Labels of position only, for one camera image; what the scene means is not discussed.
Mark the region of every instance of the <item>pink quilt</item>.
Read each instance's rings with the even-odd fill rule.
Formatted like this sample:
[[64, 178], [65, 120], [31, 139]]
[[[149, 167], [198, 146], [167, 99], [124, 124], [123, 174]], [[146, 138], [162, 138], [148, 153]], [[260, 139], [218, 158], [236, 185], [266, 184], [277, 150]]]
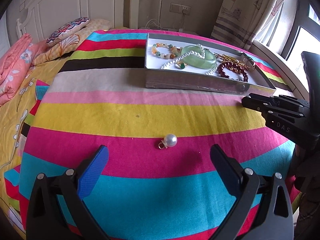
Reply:
[[22, 35], [0, 59], [0, 107], [17, 93], [35, 56], [47, 49], [45, 41], [31, 41], [30, 34]]

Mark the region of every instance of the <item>headboard panel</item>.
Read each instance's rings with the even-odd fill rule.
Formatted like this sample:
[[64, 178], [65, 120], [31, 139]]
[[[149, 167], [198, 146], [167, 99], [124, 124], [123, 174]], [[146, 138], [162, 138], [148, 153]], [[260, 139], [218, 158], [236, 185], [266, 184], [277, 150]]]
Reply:
[[[23, 23], [17, 19], [17, 34], [30, 33], [34, 42], [44, 40], [63, 24], [79, 17], [106, 19], [122, 27], [124, 0], [31, 0]], [[138, 28], [139, 0], [130, 0], [130, 28]]]

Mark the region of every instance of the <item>jewelry box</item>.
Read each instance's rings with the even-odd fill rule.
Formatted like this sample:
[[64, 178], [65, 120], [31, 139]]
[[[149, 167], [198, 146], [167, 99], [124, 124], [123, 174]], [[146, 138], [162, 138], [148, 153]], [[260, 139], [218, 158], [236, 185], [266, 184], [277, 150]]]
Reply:
[[[217, 63], [214, 64], [212, 68], [204, 69], [199, 66], [194, 67], [185, 64], [185, 61], [190, 61], [187, 60], [186, 57], [176, 62], [181, 56], [181, 50], [182, 52], [185, 50], [182, 48], [190, 45], [193, 45], [194, 48], [195, 46], [202, 48], [204, 53], [209, 50], [208, 53], [217, 56]], [[228, 58], [231, 57], [231, 59], [233, 58], [242, 64], [244, 64], [243, 60], [245, 57], [250, 57], [250, 55], [246, 55], [239, 50], [214, 42], [167, 34], [149, 33], [145, 57], [146, 87], [216, 91], [240, 95], [255, 93], [264, 96], [273, 95], [276, 91], [275, 86], [257, 66], [254, 70], [245, 70], [246, 74], [242, 76], [241, 74], [228, 70], [227, 67], [225, 67], [227, 65], [229, 66], [227, 63], [227, 65], [223, 65], [225, 67], [223, 68], [223, 72], [225, 73], [224, 75], [229, 78], [222, 77], [220, 75], [222, 70], [218, 70], [222, 61], [218, 55], [223, 55], [223, 57], [229, 56]]]

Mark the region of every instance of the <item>metal screw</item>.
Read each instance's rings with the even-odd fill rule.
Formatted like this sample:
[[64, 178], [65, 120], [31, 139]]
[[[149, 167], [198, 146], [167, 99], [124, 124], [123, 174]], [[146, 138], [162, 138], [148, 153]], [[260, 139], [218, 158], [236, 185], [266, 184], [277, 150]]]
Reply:
[[71, 175], [73, 175], [75, 173], [75, 170], [74, 169], [68, 169], [67, 171], [66, 171], [66, 175], [68, 175], [68, 176], [71, 176]]
[[250, 169], [250, 168], [245, 168], [245, 169], [244, 169], [244, 172], [245, 172], [246, 174], [248, 174], [248, 175], [252, 175], [252, 174], [253, 174], [253, 170]]
[[282, 175], [281, 175], [280, 172], [276, 172], [275, 176], [276, 176], [277, 179], [282, 179]]
[[43, 179], [44, 178], [44, 174], [43, 173], [39, 173], [37, 176], [37, 179]]

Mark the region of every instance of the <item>power socket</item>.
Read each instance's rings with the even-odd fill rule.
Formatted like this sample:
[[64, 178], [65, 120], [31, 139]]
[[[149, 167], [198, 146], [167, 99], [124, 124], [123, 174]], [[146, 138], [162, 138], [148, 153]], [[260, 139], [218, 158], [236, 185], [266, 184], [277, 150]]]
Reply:
[[175, 13], [190, 15], [191, 7], [186, 6], [186, 5], [177, 4], [177, 3], [171, 3], [170, 11], [175, 12]]

